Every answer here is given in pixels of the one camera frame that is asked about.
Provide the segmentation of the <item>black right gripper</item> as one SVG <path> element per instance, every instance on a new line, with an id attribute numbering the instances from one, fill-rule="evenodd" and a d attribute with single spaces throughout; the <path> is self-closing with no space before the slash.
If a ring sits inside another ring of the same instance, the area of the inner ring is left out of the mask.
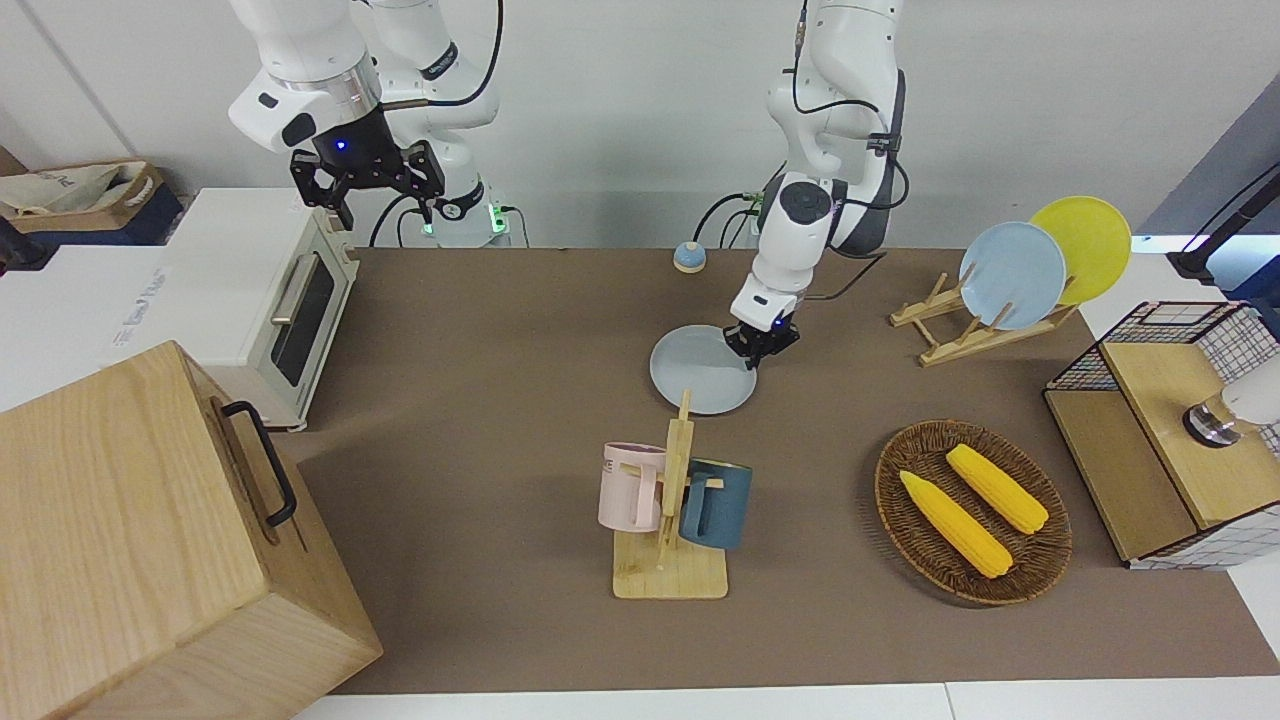
<path id="1" fill-rule="evenodd" d="M 434 147 L 425 138 L 401 147 L 380 108 L 316 135 L 312 146 L 312 151 L 291 154 L 291 177 L 303 204 L 334 211 L 343 231 L 355 228 L 346 196 L 356 190 L 390 188 L 407 195 L 417 201 L 422 223 L 433 223 L 435 201 L 445 192 Z"/>

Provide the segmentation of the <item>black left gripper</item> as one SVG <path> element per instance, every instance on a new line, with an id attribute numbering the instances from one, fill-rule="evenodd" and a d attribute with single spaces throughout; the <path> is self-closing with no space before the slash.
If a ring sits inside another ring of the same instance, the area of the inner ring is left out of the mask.
<path id="1" fill-rule="evenodd" d="M 760 331 L 746 322 L 723 329 L 727 346 L 742 360 L 746 370 L 755 370 L 768 363 L 769 357 L 781 354 L 800 340 L 794 324 L 794 314 L 777 316 L 767 331 Z"/>

